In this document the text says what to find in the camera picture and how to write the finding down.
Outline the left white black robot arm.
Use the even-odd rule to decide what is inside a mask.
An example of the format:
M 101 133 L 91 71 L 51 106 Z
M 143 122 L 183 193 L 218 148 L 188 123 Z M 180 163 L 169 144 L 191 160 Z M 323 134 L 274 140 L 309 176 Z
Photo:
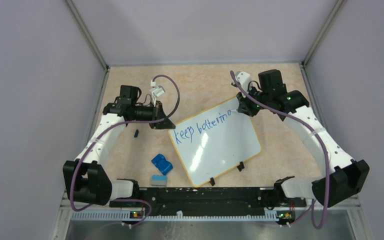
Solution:
M 74 208 L 75 203 L 104 206 L 121 198 L 129 207 L 140 202 L 140 193 L 133 180 L 110 180 L 104 166 L 112 148 L 128 124 L 148 124 L 151 129 L 175 129 L 175 124 L 164 113 L 157 98 L 165 93 L 161 85 L 152 84 L 150 103 L 138 103 L 142 94 L 139 87 L 121 85 L 114 102 L 108 103 L 100 122 L 86 147 L 74 160 L 64 163 L 62 171 L 66 193 Z

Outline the yellow framed whiteboard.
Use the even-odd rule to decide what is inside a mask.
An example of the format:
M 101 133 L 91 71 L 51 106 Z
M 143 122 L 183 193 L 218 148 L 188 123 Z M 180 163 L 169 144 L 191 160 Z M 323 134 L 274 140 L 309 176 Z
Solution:
M 251 118 L 237 110 L 231 97 L 178 123 L 168 131 L 170 140 L 193 187 L 246 162 L 262 152 Z

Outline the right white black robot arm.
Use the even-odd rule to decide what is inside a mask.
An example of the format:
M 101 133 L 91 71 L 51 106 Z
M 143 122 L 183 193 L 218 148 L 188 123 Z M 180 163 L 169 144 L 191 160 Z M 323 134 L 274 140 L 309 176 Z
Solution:
M 300 138 L 316 161 L 320 178 L 286 177 L 277 181 L 273 192 L 279 206 L 287 206 L 293 198 L 318 201 L 326 208 L 358 194 L 366 181 L 370 167 L 365 160 L 355 160 L 345 152 L 316 117 L 307 98 L 298 90 L 288 91 L 278 69 L 258 74 L 258 82 L 245 71 L 231 72 L 238 113 L 254 117 L 261 110 L 279 116 Z

